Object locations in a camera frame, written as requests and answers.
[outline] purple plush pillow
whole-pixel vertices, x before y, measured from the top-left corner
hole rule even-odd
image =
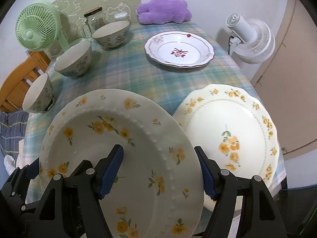
[[[192,17],[185,0],[151,0],[140,3],[137,13],[142,24],[182,23]]]

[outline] black jar lid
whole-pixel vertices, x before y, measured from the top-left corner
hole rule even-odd
[[[89,16],[94,15],[94,14],[96,14],[97,12],[100,12],[100,11],[102,11],[102,7],[94,8],[94,9],[90,10],[89,12],[86,12],[86,13],[84,14],[84,17],[85,17],[85,18],[86,18],[86,17],[89,17]]]

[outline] table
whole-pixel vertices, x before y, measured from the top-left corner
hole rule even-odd
[[[214,59],[207,66],[176,69],[147,58],[144,51],[145,42],[157,33],[173,30],[187,31],[205,38],[214,47]],[[132,24],[129,42],[126,45],[104,51],[93,42],[92,50],[92,65],[81,77],[64,77],[53,70],[54,62],[49,65],[47,72],[53,84],[55,104],[47,113],[30,113],[23,148],[24,165],[32,163],[39,156],[42,140],[55,115],[67,103],[92,90],[129,90],[151,99],[171,115],[190,92],[212,83],[240,87],[258,98],[250,82],[227,52],[193,22],[147,26]],[[276,188],[285,176],[284,161],[280,152],[270,190]],[[30,183],[27,203],[39,200],[41,196],[37,177]]]

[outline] green fan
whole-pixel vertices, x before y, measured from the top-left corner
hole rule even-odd
[[[47,1],[32,3],[20,13],[15,35],[19,43],[31,51],[42,51],[55,40],[64,52],[70,47],[61,29],[60,11]]]

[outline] plate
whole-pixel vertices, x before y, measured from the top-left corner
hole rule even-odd
[[[156,34],[145,43],[144,49],[153,60],[176,68],[203,66],[215,55],[208,41],[182,31]]]
[[[201,146],[209,159],[234,175],[259,175],[267,187],[272,182],[279,156],[276,128],[259,100],[245,90],[211,84],[191,92],[177,108],[174,119],[193,146]],[[242,197],[237,197],[236,210]],[[215,203],[205,195],[204,206]]]
[[[124,158],[100,201],[114,237],[193,234],[203,207],[203,179],[185,132],[163,108],[138,94],[101,89],[82,95],[53,119],[40,153],[40,180],[70,175],[82,160],[95,166],[115,144]]]

